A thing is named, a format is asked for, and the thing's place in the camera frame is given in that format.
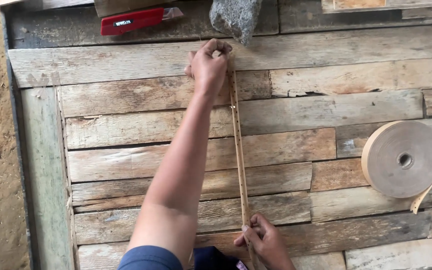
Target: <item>rock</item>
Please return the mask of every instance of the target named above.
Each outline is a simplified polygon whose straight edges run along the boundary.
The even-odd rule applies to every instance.
[[[209,18],[213,28],[248,46],[258,22],[262,0],[214,0]]]

